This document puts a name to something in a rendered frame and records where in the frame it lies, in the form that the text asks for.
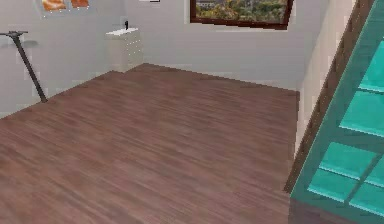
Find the white chest of drawers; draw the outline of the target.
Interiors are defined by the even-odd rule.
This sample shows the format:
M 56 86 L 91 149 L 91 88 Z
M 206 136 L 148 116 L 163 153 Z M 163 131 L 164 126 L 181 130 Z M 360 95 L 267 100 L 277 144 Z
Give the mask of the white chest of drawers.
M 143 63 L 143 50 L 138 28 L 120 29 L 105 34 L 110 68 L 126 72 Z

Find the brown framed window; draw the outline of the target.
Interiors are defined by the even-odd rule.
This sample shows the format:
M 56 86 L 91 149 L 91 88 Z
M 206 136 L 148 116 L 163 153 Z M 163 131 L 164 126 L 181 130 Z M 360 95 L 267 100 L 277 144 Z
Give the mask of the brown framed window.
M 189 0 L 189 22 L 286 30 L 294 0 Z

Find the teal panelled room door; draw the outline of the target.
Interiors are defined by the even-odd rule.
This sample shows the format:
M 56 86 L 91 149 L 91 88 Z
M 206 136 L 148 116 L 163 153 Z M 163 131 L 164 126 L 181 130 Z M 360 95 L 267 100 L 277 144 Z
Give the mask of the teal panelled room door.
M 356 0 L 285 190 L 356 224 L 384 224 L 384 0 Z

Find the orange framed wall picture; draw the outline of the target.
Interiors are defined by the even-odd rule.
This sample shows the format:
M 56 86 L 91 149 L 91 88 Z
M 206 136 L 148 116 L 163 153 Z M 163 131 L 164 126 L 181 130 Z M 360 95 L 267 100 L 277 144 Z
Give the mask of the orange framed wall picture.
M 89 8 L 89 0 L 40 0 L 47 12 Z

